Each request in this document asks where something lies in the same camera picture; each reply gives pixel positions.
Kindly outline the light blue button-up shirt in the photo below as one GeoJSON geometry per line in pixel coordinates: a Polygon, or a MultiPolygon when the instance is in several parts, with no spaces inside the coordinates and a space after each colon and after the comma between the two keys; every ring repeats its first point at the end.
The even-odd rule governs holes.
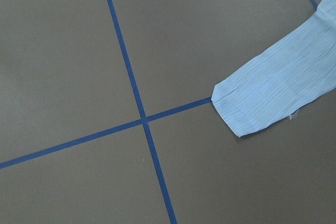
{"type": "Polygon", "coordinates": [[[297,29],[213,90],[211,101],[237,136],[258,132],[335,88],[335,0],[322,0],[297,29]]]}

